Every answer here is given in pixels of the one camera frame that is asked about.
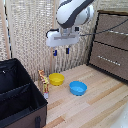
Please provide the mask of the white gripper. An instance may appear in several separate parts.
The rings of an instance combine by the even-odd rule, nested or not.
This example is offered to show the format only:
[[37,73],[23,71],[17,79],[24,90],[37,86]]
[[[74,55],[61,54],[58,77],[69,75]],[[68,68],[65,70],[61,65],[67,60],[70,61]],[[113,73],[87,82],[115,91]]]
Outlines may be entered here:
[[[63,34],[58,29],[48,31],[46,37],[46,45],[49,47],[76,44],[79,41],[79,34],[77,32]],[[69,54],[69,51],[70,48],[66,48],[66,54]],[[53,55],[57,56],[57,50],[53,51]]]

